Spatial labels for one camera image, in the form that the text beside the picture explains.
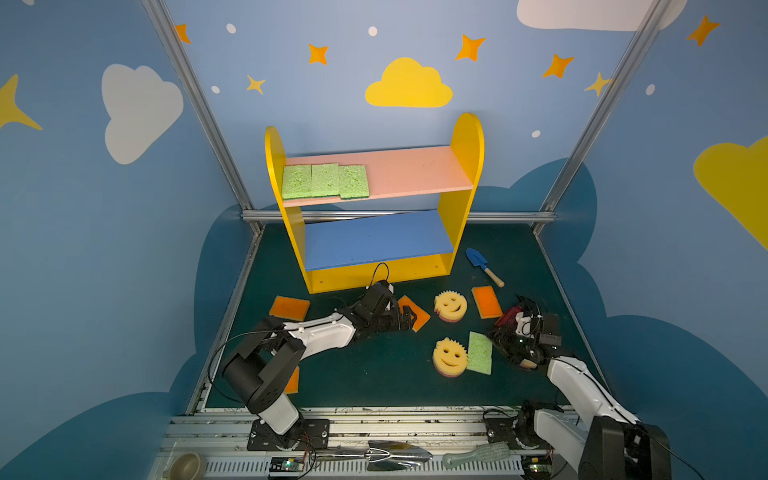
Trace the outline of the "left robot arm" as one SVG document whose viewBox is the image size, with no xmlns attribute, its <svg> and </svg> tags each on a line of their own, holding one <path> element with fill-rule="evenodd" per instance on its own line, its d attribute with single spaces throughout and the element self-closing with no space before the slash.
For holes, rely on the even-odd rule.
<svg viewBox="0 0 768 480">
<path fill-rule="evenodd" d="M 286 322 L 264 317 L 255 329 L 238 336 L 238 345 L 221 360 L 216 376 L 273 436 L 294 442 L 301 435 L 303 416 L 285 388 L 301 361 L 374 334 L 410 330 L 416 320 L 413 308 L 395 298 L 394 286 L 380 280 L 357 302 L 323 318 Z"/>
</svg>

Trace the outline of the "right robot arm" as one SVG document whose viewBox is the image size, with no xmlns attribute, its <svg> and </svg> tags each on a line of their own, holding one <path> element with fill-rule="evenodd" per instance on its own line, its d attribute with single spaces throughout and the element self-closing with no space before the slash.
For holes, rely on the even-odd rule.
<svg viewBox="0 0 768 480">
<path fill-rule="evenodd" d="M 580 479 L 672 477 L 667 435 L 623 407 L 587 364 L 564 348 L 558 316 L 518 313 L 498 319 L 488 337 L 513 365 L 544 370 L 578 415 L 572 422 L 555 404 L 525 402 L 513 424 L 518 446 L 554 448 Z"/>
</svg>

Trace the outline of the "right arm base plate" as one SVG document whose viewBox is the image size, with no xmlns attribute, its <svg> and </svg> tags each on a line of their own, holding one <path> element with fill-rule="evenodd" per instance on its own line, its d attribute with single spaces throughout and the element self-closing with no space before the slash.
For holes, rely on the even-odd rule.
<svg viewBox="0 0 768 480">
<path fill-rule="evenodd" d="M 532 430 L 517 427 L 518 420 L 509 417 L 488 417 L 483 420 L 489 443 L 506 443 L 512 450 L 549 450 L 551 445 Z"/>
</svg>

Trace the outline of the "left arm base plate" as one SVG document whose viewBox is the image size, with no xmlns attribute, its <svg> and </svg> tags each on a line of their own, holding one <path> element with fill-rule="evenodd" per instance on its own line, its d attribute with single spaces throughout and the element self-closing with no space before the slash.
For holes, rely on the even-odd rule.
<svg viewBox="0 0 768 480">
<path fill-rule="evenodd" d="M 283 434 L 276 433 L 264 420 L 255 420 L 251 426 L 246 449 L 248 451 L 295 451 L 307 446 L 313 449 L 328 447 L 330 421 L 328 419 L 299 420 Z"/>
</svg>

